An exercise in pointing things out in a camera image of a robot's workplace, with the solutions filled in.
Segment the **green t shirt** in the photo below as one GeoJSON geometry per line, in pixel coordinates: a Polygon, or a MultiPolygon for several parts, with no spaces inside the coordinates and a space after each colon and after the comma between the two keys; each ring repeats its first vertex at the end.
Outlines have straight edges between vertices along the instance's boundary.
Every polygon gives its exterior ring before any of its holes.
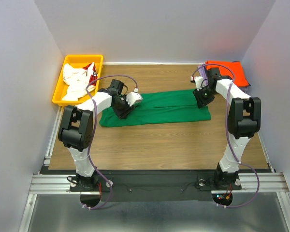
{"type": "Polygon", "coordinates": [[[103,111],[100,125],[123,127],[145,124],[207,121],[208,107],[199,109],[192,89],[142,94],[143,100],[126,119],[119,119],[112,108],[103,111]]]}

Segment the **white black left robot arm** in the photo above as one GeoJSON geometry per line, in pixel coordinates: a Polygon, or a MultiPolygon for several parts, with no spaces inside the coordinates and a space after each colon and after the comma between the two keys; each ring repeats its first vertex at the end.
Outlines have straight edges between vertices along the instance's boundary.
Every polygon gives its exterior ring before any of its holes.
{"type": "Polygon", "coordinates": [[[90,159],[90,148],[97,127],[97,117],[105,109],[112,108],[119,119],[126,119],[135,105],[142,101],[138,88],[122,94],[124,83],[113,79],[108,88],[101,88],[89,100],[77,106],[65,107],[58,130],[58,140],[73,158],[76,175],[69,177],[72,188],[81,187],[93,191],[98,185],[98,171],[90,159]]]}

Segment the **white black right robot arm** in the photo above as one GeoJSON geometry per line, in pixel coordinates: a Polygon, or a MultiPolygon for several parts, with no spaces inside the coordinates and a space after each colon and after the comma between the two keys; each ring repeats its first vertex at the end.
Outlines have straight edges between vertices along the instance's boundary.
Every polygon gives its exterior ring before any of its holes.
{"type": "Polygon", "coordinates": [[[236,84],[234,73],[225,76],[218,67],[207,70],[207,77],[192,75],[196,85],[193,95],[199,109],[219,94],[226,100],[225,131],[227,146],[213,176],[215,187],[223,189],[239,184],[238,171],[246,145],[261,127],[261,100],[243,92],[236,84]]]}

